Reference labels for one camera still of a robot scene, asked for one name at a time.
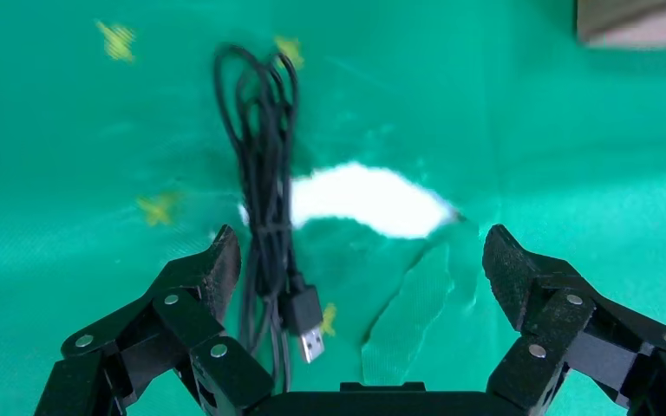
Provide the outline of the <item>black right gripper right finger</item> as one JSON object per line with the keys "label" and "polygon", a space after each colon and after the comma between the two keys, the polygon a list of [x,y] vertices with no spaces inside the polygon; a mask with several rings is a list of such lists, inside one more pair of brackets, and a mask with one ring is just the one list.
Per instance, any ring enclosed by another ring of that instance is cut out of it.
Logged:
{"label": "black right gripper right finger", "polygon": [[666,325],[600,295],[568,262],[524,249],[501,224],[482,266],[519,333],[486,390],[521,415],[542,415],[570,372],[629,415],[666,415]]}

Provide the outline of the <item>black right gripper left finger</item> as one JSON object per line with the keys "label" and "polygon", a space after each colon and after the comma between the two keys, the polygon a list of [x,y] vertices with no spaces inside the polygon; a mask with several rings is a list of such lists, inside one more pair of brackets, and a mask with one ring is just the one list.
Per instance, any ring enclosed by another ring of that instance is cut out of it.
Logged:
{"label": "black right gripper left finger", "polygon": [[271,376],[222,323],[240,274],[238,237],[169,262],[138,299],[62,344],[39,415],[124,415],[152,381],[174,372],[207,415],[254,415]]}

